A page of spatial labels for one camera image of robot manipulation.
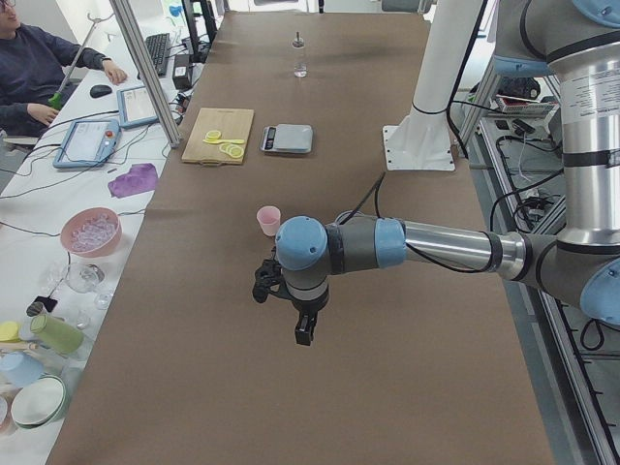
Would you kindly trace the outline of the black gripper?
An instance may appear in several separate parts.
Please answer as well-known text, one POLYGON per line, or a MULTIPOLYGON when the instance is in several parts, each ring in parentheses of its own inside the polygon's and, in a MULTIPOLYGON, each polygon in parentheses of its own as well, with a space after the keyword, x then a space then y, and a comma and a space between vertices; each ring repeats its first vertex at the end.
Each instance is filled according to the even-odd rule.
POLYGON ((298 345, 310 346, 314 339, 316 317, 326 307, 329 299, 329 290, 310 300, 292 297, 292 304, 299 312, 299 318, 294 329, 295 342, 298 345))

